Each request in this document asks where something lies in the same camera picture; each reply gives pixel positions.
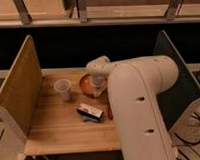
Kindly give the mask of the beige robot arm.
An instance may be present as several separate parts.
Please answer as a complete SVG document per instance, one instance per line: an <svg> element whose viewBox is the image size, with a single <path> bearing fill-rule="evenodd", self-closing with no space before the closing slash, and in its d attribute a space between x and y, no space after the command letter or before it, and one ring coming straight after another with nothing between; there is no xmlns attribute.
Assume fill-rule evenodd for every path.
<svg viewBox="0 0 200 160"><path fill-rule="evenodd" d="M86 65L96 92L108 89L108 102L124 160L176 160L177 149L164 124L156 95L178 80L167 56L112 62L101 56Z"/></svg>

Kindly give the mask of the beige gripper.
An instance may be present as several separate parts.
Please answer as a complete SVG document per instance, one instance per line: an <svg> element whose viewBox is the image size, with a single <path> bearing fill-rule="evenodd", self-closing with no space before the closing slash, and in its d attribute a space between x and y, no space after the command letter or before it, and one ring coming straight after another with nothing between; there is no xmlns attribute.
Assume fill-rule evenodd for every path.
<svg viewBox="0 0 200 160"><path fill-rule="evenodd" d="M93 96L100 97L101 93L104 91L102 86L105 86L107 83L106 78L103 75L91 75L90 81L92 86L94 87Z"/></svg>

